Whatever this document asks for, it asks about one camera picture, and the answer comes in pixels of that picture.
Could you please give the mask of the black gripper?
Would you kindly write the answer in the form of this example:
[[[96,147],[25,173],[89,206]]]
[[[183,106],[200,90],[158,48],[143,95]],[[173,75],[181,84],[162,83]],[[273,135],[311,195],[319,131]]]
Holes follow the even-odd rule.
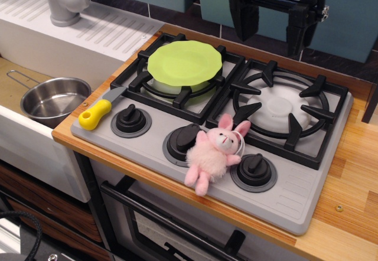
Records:
[[[238,38],[250,39],[259,29],[259,6],[288,12],[286,42],[288,57],[296,57],[311,44],[317,22],[328,17],[325,0],[229,0],[233,25]]]

